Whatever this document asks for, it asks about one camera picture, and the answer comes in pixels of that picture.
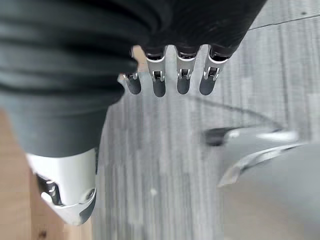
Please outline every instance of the robotic hand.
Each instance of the robotic hand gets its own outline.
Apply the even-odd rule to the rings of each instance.
[[[0,3],[0,103],[41,197],[68,224],[91,215],[108,106],[141,91],[134,45],[153,91],[166,92],[165,52],[175,45],[177,90],[186,94],[208,44],[199,90],[210,94],[266,0],[10,0]]]

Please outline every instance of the floor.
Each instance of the floor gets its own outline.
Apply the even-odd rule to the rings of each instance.
[[[154,96],[142,62],[142,93],[126,91],[110,108],[100,145],[95,240],[223,239],[216,188],[221,150],[204,144],[207,129],[276,121],[303,139],[320,140],[318,0],[269,0],[214,92],[201,96],[206,50],[198,54],[188,94],[177,93],[169,47],[166,95]]]
[[[0,233],[4,239],[31,239],[29,169],[9,122],[0,110]]]

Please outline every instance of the gray carpet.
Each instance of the gray carpet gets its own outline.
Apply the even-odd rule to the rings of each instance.
[[[107,114],[100,146],[95,240],[222,240],[219,148],[204,130],[268,124],[249,109],[320,140],[320,5],[270,0],[220,75],[214,92],[199,84],[207,48],[198,54],[190,91],[176,89],[176,53],[167,50],[166,95],[126,91]]]

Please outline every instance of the black fingertip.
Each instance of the black fingertip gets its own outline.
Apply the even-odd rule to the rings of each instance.
[[[153,81],[153,92],[158,98],[162,98],[166,93],[166,82],[159,79]]]
[[[208,77],[208,79],[202,77],[199,87],[200,93],[205,96],[209,95],[214,90],[215,83],[216,81],[213,81],[211,77]]]
[[[176,88],[180,94],[186,94],[190,88],[190,79],[187,79],[185,76],[183,76],[181,79],[178,78]]]
[[[139,76],[137,77],[137,79],[130,77],[126,81],[126,85],[128,86],[129,91],[134,95],[137,95],[141,92],[141,82]]]

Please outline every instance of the black cable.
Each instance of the black cable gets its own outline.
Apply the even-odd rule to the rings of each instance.
[[[269,123],[269,124],[273,125],[276,129],[283,129],[284,128],[279,122],[274,121],[273,119],[271,119],[271,118],[269,118],[259,112],[253,111],[253,110],[244,109],[244,108],[237,107],[237,106],[231,106],[231,105],[227,105],[224,103],[214,102],[214,101],[210,101],[210,100],[207,100],[207,99],[204,99],[204,98],[201,98],[198,96],[193,96],[193,95],[188,95],[187,97],[191,100],[200,102],[202,104],[205,104],[205,105],[208,105],[211,107],[224,108],[224,109],[227,109],[232,112],[239,112],[242,114],[248,114],[250,116],[255,116],[258,119],[260,119],[262,122]]]

